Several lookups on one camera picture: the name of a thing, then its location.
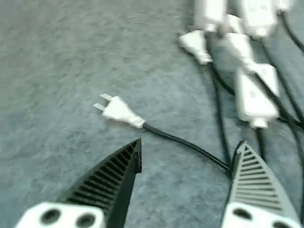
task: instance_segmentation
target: power plug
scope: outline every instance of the power plug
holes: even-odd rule
[[[238,5],[247,35],[264,38],[273,32],[278,23],[273,0],[239,0]]]
[[[276,69],[269,64],[256,64],[255,71],[279,96]],[[252,128],[267,128],[267,122],[279,117],[277,106],[243,67],[237,70],[235,93],[238,116],[240,120],[249,122]]]
[[[227,0],[195,0],[194,28],[215,32],[217,25],[224,21]]]
[[[202,30],[194,30],[179,37],[179,43],[189,53],[193,54],[199,64],[212,62],[211,56],[206,50],[206,40]]]

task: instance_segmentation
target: white power plug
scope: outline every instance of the white power plug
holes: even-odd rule
[[[269,64],[256,64],[255,71],[266,85],[279,96],[276,69]],[[258,83],[242,68],[235,80],[237,113],[252,128],[267,128],[267,122],[279,117],[277,106],[265,95]]]
[[[275,29],[277,17],[273,0],[239,0],[238,5],[247,35],[264,38]]]
[[[224,21],[227,0],[195,0],[194,28],[215,32]]]
[[[189,53],[193,54],[199,64],[212,62],[211,56],[206,50],[206,40],[202,30],[194,30],[179,37],[179,43]]]
[[[95,108],[103,111],[102,116],[107,119],[128,123],[136,128],[143,127],[145,120],[135,114],[129,105],[119,96],[111,97],[108,94],[101,94],[100,96],[109,102],[107,106],[103,106],[100,103],[93,105]]]

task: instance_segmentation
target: gray carpet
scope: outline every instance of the gray carpet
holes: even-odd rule
[[[176,43],[191,14],[185,0],[0,1],[0,227],[13,227],[26,208],[55,200],[138,137],[143,172],[125,227],[220,227],[229,190],[222,169],[174,142],[107,121],[92,107],[103,92],[120,95],[151,125],[223,159],[210,75]],[[297,1],[289,18],[302,41],[303,14],[304,2]],[[281,27],[267,44],[302,105],[302,53]],[[253,47],[264,62],[261,47]],[[232,85],[232,60],[220,48],[217,56]],[[257,148],[234,98],[221,95],[231,154],[242,139]],[[292,135],[273,123],[266,136],[269,165],[299,211],[302,181]]]

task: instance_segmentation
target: power cord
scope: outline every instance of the power cord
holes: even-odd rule
[[[257,74],[254,73],[252,77],[258,82],[260,87],[264,90],[264,92],[270,97],[270,99],[280,108],[282,115],[286,118],[288,125],[294,135],[294,139],[297,145],[297,151],[298,151],[298,156],[300,158],[301,162],[301,167],[302,167],[302,202],[301,202],[301,211],[300,211],[300,220],[303,221],[303,216],[304,216],[304,154],[303,154],[303,148],[301,145],[301,141],[299,138],[299,135],[297,133],[296,127],[294,122],[292,121],[292,118],[288,111],[285,109],[283,106],[281,100],[279,97],[277,97],[272,90],[266,85],[266,83],[263,81],[263,79]]]
[[[266,162],[266,143],[264,140],[264,129],[263,128],[256,128],[256,138],[259,145],[260,156]]]
[[[288,33],[289,37],[304,54],[304,44],[299,40],[297,35],[291,30],[291,28],[288,24],[288,21],[287,21],[287,13],[285,11],[281,12],[281,19],[282,19],[283,27],[286,30],[286,32]]]
[[[215,35],[214,32],[207,32],[205,33],[205,40],[206,40],[206,50],[209,53],[209,55],[212,58],[212,39]],[[224,120],[223,120],[223,112],[222,112],[222,103],[221,103],[221,97],[219,93],[219,85],[218,80],[221,79],[219,72],[215,68],[213,62],[208,63],[209,72],[211,75],[215,96],[216,96],[216,106],[217,106],[217,119],[218,119],[218,127],[220,132],[220,139],[222,143],[223,153],[225,157],[226,163],[232,167],[232,159],[230,157],[229,153],[229,146],[228,146],[228,140],[225,133],[225,126],[224,126]]]
[[[285,79],[285,77],[283,76],[282,72],[280,71],[280,69],[278,68],[278,66],[275,64],[275,62],[273,61],[272,57],[270,56],[268,50],[267,50],[267,47],[265,45],[265,41],[264,39],[261,40],[261,44],[262,44],[262,48],[265,52],[265,55],[269,61],[269,63],[274,66],[277,70],[277,76],[279,78],[279,80],[281,81],[281,84],[288,96],[288,99],[290,100],[290,103],[291,105],[293,106],[294,108],[294,111],[297,115],[297,117],[299,118],[300,121],[297,121],[296,119],[294,119],[292,117],[292,121],[294,123],[298,123],[297,125],[300,124],[301,128],[304,130],[304,116],[303,116],[303,113],[302,113],[302,110],[300,109],[299,105],[297,104],[296,100],[295,100],[295,97],[293,96],[292,94],[292,91],[290,89],[290,87],[288,86],[288,83],[287,83],[287,80]]]
[[[100,111],[102,111],[102,116],[104,116],[105,118],[119,121],[119,122],[125,122],[138,129],[144,128],[145,130],[147,130],[159,137],[180,143],[183,146],[191,148],[191,149],[195,150],[196,152],[204,155],[210,161],[212,161],[219,167],[223,168],[228,173],[231,173],[231,168],[227,164],[225,164],[223,161],[221,161],[217,157],[213,156],[211,153],[207,152],[206,150],[204,150],[204,149],[198,147],[197,145],[190,143],[182,138],[176,137],[174,135],[168,134],[155,127],[150,126],[148,123],[146,123],[146,120],[144,120],[143,118],[141,118],[140,116],[135,114],[130,109],[128,104],[124,100],[122,100],[122,98],[120,98],[119,96],[111,97],[108,94],[101,94],[100,96],[103,99],[108,101],[107,106],[103,106],[100,103],[96,103],[93,106],[95,108],[99,109]]]
[[[219,91],[219,85],[216,80],[215,75],[218,75],[217,70],[213,66],[212,63],[208,64],[209,66],[209,72],[211,74],[211,79],[215,91],[215,100],[216,100],[216,105],[217,105],[217,119],[218,119],[218,127],[219,127],[219,132],[220,132],[220,138],[221,138],[221,143],[222,147],[224,150],[224,157],[225,157],[225,162],[229,167],[232,167],[232,161],[229,153],[229,146],[228,146],[228,140],[225,134],[225,126],[224,126],[224,120],[223,120],[223,111],[222,111],[222,101],[220,97],[220,91]]]
[[[211,44],[210,42],[206,43],[204,32],[202,30],[194,30],[187,34],[181,35],[179,37],[179,43],[182,48],[184,48],[186,51],[191,53],[196,58],[196,60],[199,62],[200,65],[207,65],[209,67],[212,82],[214,85],[215,94],[216,94],[217,119],[219,124],[218,128],[221,138],[221,144],[224,152],[225,162],[229,167],[231,167],[231,158],[229,153],[227,137],[225,134],[225,126],[222,116],[221,100],[220,100],[219,88],[217,82],[217,79],[219,79],[220,77],[212,63],[212,57],[210,56],[209,50],[211,49]]]

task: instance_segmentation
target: power adapter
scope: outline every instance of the power adapter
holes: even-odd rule
[[[278,22],[273,0],[239,0],[238,6],[247,35],[264,38],[275,29]]]
[[[215,32],[224,21],[227,0],[195,0],[194,28]]]
[[[278,13],[290,11],[293,4],[295,3],[294,0],[274,0],[275,7]]]
[[[256,64],[255,71],[268,87],[279,96],[276,69],[269,64]],[[235,79],[237,114],[252,128],[267,128],[267,122],[279,117],[277,106],[266,96],[257,82],[240,67]]]

